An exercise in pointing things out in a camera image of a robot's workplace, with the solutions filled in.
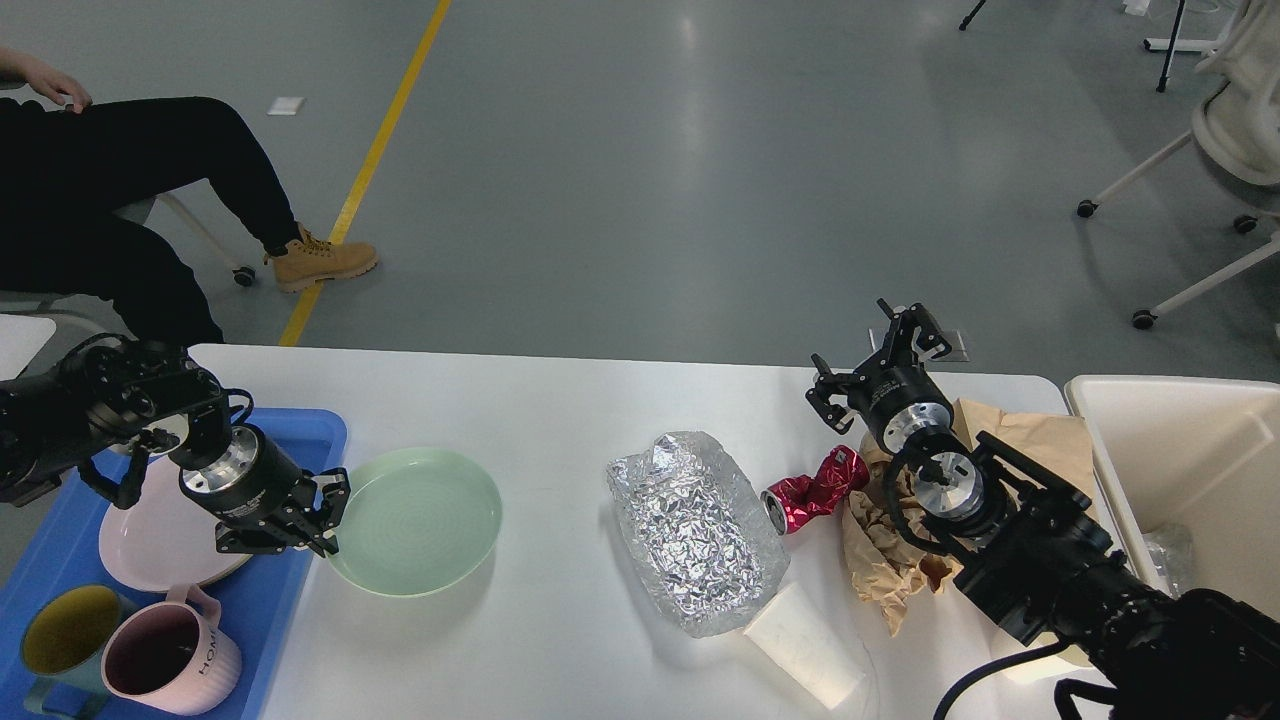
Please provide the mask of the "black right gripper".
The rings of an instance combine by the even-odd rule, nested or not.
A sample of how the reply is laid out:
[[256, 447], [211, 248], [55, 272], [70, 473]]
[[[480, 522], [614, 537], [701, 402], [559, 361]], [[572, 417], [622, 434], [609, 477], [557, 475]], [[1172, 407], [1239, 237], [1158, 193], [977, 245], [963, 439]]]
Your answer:
[[876, 351], [876, 368], [835, 372], [819, 355], [806, 401], [836, 433], [849, 433], [860, 418], [877, 445], [891, 455], [910, 447], [928, 455], [956, 450], [954, 409], [924, 372], [925, 361], [947, 357], [954, 345], [923, 304], [877, 306], [890, 327]]

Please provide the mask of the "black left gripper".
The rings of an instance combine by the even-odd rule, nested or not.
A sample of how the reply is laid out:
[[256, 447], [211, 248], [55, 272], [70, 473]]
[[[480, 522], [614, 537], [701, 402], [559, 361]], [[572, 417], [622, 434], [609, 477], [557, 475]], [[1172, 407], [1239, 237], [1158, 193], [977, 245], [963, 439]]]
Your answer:
[[[255, 425], [233, 425], [220, 457], [205, 468], [182, 469], [179, 478], [180, 492], [220, 520], [214, 533], [219, 553], [339, 552], [335, 530], [351, 495], [347, 470], [302, 470]], [[260, 527], [270, 519], [312, 537], [291, 536], [296, 527], [275, 537], [276, 527]]]

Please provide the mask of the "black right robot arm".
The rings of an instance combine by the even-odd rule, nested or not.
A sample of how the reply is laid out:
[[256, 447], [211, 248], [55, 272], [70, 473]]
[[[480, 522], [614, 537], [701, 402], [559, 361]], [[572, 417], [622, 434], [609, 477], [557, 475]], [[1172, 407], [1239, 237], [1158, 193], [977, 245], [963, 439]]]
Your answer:
[[950, 342], [920, 304], [879, 309], [881, 347], [849, 373], [813, 355], [806, 401], [840, 434], [867, 424], [890, 455], [881, 484], [899, 534], [956, 559], [956, 587], [1024, 646], [955, 682], [934, 716], [979, 680], [1075, 646], [1108, 685], [1057, 682], [1062, 719], [1079, 717], [1076, 700], [1114, 719], [1275, 719], [1276, 621], [1219, 591], [1174, 598], [1144, 584], [1075, 486], [987, 432], [964, 445], [924, 366]]

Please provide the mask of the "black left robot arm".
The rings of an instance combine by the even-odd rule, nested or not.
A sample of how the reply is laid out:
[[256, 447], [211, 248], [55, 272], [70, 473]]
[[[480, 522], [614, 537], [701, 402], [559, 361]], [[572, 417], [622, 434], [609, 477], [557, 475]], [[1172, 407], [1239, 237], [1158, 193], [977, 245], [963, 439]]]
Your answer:
[[3, 382], [3, 502], [24, 506], [76, 471], [110, 505], [132, 509], [148, 461], [165, 456], [179, 492], [216, 519], [219, 552], [337, 555], [347, 470], [305, 470], [252, 411], [246, 389], [225, 388], [183, 346], [92, 336], [54, 369]]

